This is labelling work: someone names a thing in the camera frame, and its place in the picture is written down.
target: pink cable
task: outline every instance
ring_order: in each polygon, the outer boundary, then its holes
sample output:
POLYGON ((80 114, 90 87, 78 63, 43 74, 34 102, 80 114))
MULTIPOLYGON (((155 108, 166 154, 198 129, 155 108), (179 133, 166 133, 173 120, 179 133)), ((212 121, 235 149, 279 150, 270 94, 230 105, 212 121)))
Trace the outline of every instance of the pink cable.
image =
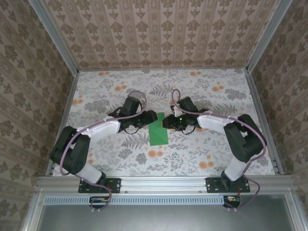
MULTIPOLYGON (((99 121, 99 122, 97 122, 97 123, 95 123, 95 124, 92 124, 92 125, 90 125, 90 126, 88 126, 88 127, 86 127, 86 128, 83 128, 82 130, 78 131, 78 132, 71 138, 71 140, 68 142, 67 146, 66 146, 65 149, 64 149, 64 152, 63 152, 62 158, 61 158, 61 160, 60 160, 60 164, 59 164, 59 166, 60 166, 60 173, 61 173, 63 176, 67 176, 67 175, 69 174, 69 172, 68 172, 68 173, 64 173, 64 172, 63 172, 63 163, 64 163, 65 156, 67 155, 67 151, 68 151, 68 149, 70 148, 70 146, 72 145, 72 143, 74 142, 74 140, 75 140, 82 132, 84 132, 84 131, 86 131, 86 130, 88 130, 88 129, 95 128, 96 126, 101 125, 101 124, 106 123, 106 122, 109 122, 109 121, 118 121, 118 120, 120 120, 120 119, 130 119, 130 118, 139 116, 141 113, 143 113, 143 112, 145 111, 145 108, 146 108, 146 106, 147 106, 146 95, 145 95, 143 92, 139 91, 139 90, 133 90, 133 91, 131 91, 131 92, 128 94, 128 96, 130 96, 132 93, 135 93, 135 92, 140 93, 140 94, 144 97, 144 107, 141 109, 140 112, 138 112, 138 113, 136 113, 136 114, 134 114, 134 115, 132 115, 132 116, 130 115, 130 116, 124 116, 124 117, 119 117, 119 118, 109 118, 109 119, 101 120, 101 121, 99 121)), ((111 197, 112 197, 112 194, 111 194, 110 189, 108 189, 108 188, 105 187, 104 185, 91 183, 91 182, 89 182, 88 180, 82 179, 82 178, 79 177, 78 175, 76 175, 76 176, 77 176, 78 178, 80 178, 81 180, 83 180, 84 182, 86 182, 87 184, 90 184, 90 185, 95 186, 95 187, 101 187, 101 188, 103 188, 103 189, 106 189, 106 190, 109 192, 109 199, 108 199, 108 201, 107 201, 106 204, 105 204, 102 208, 100 208, 100 209, 106 208, 106 207, 108 206, 108 204, 110 203, 110 200, 111 200, 111 197)), ((90 204, 90 206, 91 206, 92 209, 93 209, 93 201, 91 201, 91 204, 90 204)))
POLYGON ((266 144, 265 144, 264 140, 262 139, 262 137, 260 136, 260 134, 259 134, 255 129, 253 129, 253 128, 252 128, 251 126, 249 126, 248 124, 246 124, 246 123, 244 123, 244 122, 238 120, 237 118, 234 118, 234 117, 231 117, 231 116, 219 115, 219 114, 210 113, 210 112, 199 113, 199 112, 189 112, 189 111, 183 110, 182 108, 180 108, 180 106, 179 106, 179 105, 175 102, 175 100, 174 100, 174 92, 176 92, 176 91, 177 91, 178 94, 179 94, 178 101, 180 100, 181 93, 180 93, 180 91, 179 91, 178 89, 174 89, 174 90, 172 91, 172 93, 171 93, 171 99, 172 99, 173 104, 174 104, 178 109, 180 109, 182 112, 185 112, 185 113, 187 113, 187 114, 192 114, 192 115, 199 115, 199 116, 201 116, 201 115, 202 115, 202 116, 205 116, 205 115, 208 116, 208 115, 209 115, 209 116, 214 116, 214 117, 217 117, 217 118, 223 118, 223 119, 233 120, 233 121, 235 121, 235 122, 237 122, 237 123, 239 123, 239 124, 245 126, 245 127, 248 128, 249 130, 251 130, 251 131, 260 139, 260 141, 261 141, 261 143, 262 143, 262 146, 263 146, 263 152, 262 152, 262 154, 259 155, 259 156, 257 156, 257 157, 255 157, 255 158, 252 158, 252 159, 249 161, 249 163, 246 165, 246 167, 244 168, 244 170, 243 170, 243 177, 246 178, 247 180, 249 180, 249 181, 255 183, 255 184, 258 186, 258 190, 257 190, 256 193, 254 194, 254 196, 253 196, 245 205, 242 205, 242 206, 240 206, 240 207, 234 208, 234 210, 236 210, 236 209, 241 209, 241 208, 246 207, 246 206, 247 206, 248 204, 250 204, 250 203, 256 198, 256 196, 258 195, 258 193, 259 193, 259 191, 260 191, 260 185, 259 185, 256 181, 254 181, 254 180, 248 178, 244 173, 248 170, 248 168, 250 167, 250 165, 251 165, 251 163, 252 163, 253 161, 258 160, 258 159, 262 158, 262 157, 265 155, 265 153, 266 153, 266 144))

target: beige damask wall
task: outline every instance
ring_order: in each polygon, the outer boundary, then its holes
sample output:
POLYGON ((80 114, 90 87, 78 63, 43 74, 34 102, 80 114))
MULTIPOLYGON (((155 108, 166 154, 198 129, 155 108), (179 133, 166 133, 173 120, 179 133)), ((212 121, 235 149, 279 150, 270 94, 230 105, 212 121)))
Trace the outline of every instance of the beige damask wall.
POLYGON ((279 0, 42 0, 80 69, 245 66, 279 0))
POLYGON ((253 71, 286 174, 308 211, 308 1, 293 0, 253 71))
POLYGON ((0 1, 0 230, 19 229, 45 175, 72 76, 26 0, 0 1))

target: green towel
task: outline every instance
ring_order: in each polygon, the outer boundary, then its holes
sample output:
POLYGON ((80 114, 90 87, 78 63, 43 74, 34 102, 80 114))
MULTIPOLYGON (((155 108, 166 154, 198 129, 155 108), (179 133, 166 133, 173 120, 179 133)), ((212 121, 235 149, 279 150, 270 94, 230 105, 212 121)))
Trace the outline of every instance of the green towel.
POLYGON ((163 128, 165 113, 157 113, 158 120, 149 124, 150 146, 169 144, 167 129, 163 128))

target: floral tablecloth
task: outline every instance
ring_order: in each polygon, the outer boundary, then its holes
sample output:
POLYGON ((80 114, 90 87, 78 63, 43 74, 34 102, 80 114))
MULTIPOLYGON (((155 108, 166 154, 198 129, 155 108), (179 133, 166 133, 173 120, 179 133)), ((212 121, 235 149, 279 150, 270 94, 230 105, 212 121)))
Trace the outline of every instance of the floral tablecloth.
MULTIPOLYGON (((67 125, 77 128, 104 119, 132 90, 146 93, 147 110, 167 116, 174 88, 182 97, 190 96, 198 109, 231 116, 246 113, 259 123, 242 69, 203 69, 81 72, 67 125)), ((105 137, 90 144, 88 162, 107 176, 218 176, 230 162, 223 134, 208 129, 190 135, 167 132, 169 144, 161 146, 150 146, 148 126, 133 135, 105 137)), ((254 162, 247 174, 273 175, 269 155, 254 162)), ((61 175, 59 166, 53 175, 61 175)))

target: ventilation grille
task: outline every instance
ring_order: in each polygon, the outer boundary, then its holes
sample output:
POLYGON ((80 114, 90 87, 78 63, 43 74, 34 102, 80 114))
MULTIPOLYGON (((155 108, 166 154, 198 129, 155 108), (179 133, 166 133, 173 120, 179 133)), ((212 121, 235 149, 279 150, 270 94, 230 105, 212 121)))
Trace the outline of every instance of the ventilation grille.
MULTIPOLYGON (((89 205, 89 196, 46 196, 44 205, 89 205)), ((223 196, 121 196, 110 205, 223 205, 223 196)))

